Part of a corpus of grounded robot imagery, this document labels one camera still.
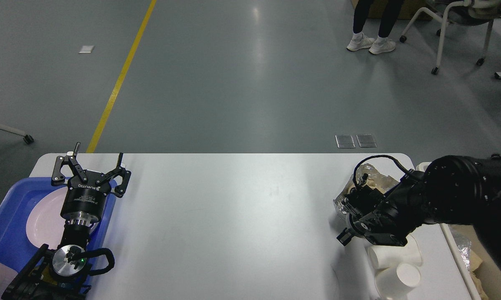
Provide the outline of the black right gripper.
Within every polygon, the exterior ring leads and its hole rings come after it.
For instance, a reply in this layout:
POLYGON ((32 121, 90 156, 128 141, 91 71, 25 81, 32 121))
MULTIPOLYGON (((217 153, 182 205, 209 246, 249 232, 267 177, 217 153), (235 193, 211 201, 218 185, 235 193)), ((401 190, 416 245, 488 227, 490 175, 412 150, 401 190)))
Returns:
POLYGON ((345 228, 336 237, 337 241, 342 244, 342 246, 347 246, 351 240, 356 238, 365 239, 366 229, 359 224, 358 220, 352 216, 351 213, 346 213, 345 228))

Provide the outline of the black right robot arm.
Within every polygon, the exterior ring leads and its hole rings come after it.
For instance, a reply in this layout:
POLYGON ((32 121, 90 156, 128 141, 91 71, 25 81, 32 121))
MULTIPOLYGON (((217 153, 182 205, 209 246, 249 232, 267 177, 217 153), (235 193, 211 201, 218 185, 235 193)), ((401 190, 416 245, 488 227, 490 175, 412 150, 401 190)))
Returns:
POLYGON ((403 172, 386 192, 368 186, 369 175, 352 172, 353 188, 339 195, 346 225, 337 236, 342 245, 353 237, 373 245, 405 246, 406 237, 422 225, 471 225, 501 271, 501 159, 447 155, 425 171, 408 170, 390 155, 403 172))

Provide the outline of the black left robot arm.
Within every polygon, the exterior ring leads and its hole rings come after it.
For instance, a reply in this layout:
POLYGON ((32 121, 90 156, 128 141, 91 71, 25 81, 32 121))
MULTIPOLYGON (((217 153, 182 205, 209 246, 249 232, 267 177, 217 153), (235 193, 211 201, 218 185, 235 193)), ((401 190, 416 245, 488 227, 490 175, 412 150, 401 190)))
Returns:
POLYGON ((122 198, 132 173, 125 168, 120 152, 116 166, 108 172, 83 168, 77 160, 80 143, 55 160, 52 186, 65 186, 60 211, 63 234, 55 249, 43 244, 7 285, 3 300, 84 300, 92 286, 90 277, 115 267, 107 247, 89 248, 92 226, 103 220, 109 195, 122 198))

